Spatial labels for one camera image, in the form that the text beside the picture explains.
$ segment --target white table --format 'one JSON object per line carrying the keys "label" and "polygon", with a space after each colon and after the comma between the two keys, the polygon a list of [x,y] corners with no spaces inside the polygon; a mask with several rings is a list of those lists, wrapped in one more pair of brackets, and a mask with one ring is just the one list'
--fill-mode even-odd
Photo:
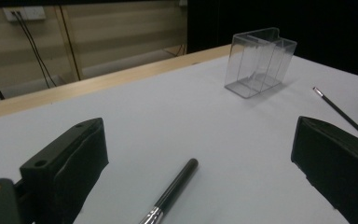
{"label": "white table", "polygon": [[358,132],[358,76],[297,57],[282,85],[244,100],[224,89],[227,57],[0,118],[0,177],[60,134],[101,117],[110,163],[76,223],[132,224],[190,158],[199,169],[162,223],[348,223],[290,161],[298,116]]}

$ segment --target wall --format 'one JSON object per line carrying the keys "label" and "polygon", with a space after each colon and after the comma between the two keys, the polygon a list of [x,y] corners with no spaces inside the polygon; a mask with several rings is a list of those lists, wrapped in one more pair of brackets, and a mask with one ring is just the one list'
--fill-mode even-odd
{"label": "wall", "polygon": [[[186,9],[179,1],[44,7],[47,19],[28,21],[52,75],[76,81],[65,42],[65,18],[78,70],[186,42]],[[21,27],[0,8],[0,88],[43,78]]]}

